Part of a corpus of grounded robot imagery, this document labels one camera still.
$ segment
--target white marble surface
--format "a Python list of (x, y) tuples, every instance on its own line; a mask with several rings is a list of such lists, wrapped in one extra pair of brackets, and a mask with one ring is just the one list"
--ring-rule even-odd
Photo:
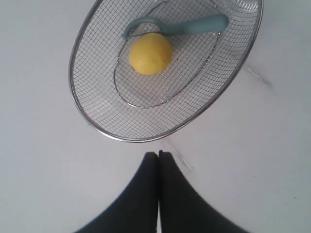
[(0, 232), (77, 230), (159, 149), (174, 152), (195, 189), (247, 230), (310, 232), (311, 3), (266, 0), (232, 85), (194, 122), (147, 144), (100, 135), (71, 100), (68, 59), (92, 5), (1, 4)]

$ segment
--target oval mesh strainer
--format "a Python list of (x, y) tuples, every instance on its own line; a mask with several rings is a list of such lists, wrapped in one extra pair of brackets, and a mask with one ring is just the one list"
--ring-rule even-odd
[[(133, 71), (126, 26), (152, 16), (174, 24), (225, 14), (222, 32), (168, 37), (174, 54), (156, 75)], [(195, 119), (228, 87), (255, 41), (262, 0), (133, 0), (95, 2), (79, 31), (69, 63), (69, 85), (83, 117), (111, 138), (146, 142)], [(159, 31), (141, 24), (132, 34)]]

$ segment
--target metal mesh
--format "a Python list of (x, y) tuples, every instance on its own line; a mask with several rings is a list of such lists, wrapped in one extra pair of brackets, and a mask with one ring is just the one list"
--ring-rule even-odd
[[(120, 68), (116, 69), (118, 89), (127, 100), (153, 106), (181, 90), (165, 104), (137, 108), (124, 102), (114, 86), (114, 70), (124, 45), (121, 35), (132, 20), (145, 16), (159, 2), (97, 1), (74, 46), (69, 69), (73, 97), (83, 116), (112, 138), (154, 140), (198, 116), (236, 75), (254, 42), (261, 19), (262, 3), (258, 0), (170, 0), (157, 7), (150, 16), (166, 23), (222, 13), (229, 17), (229, 26), (219, 38), (218, 33), (170, 38), (173, 61), (152, 79), (131, 70), (127, 54), (132, 41), (127, 43), (120, 56)], [(140, 25), (136, 32), (145, 31), (157, 28)]]

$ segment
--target lemon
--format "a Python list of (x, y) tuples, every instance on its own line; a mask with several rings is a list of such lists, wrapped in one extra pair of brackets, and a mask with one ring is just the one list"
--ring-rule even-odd
[(148, 33), (132, 45), (129, 62), (140, 74), (156, 74), (163, 71), (171, 62), (171, 43), (158, 33)]

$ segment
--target teal handle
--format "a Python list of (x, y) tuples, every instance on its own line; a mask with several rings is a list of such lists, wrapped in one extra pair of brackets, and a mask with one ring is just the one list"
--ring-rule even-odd
[(223, 31), (229, 25), (229, 18), (226, 15), (220, 14), (182, 23), (166, 24), (155, 17), (141, 17), (133, 20), (126, 27), (122, 37), (126, 40), (129, 33), (142, 23), (153, 23), (157, 25), (163, 32), (164, 36), (176, 36)]

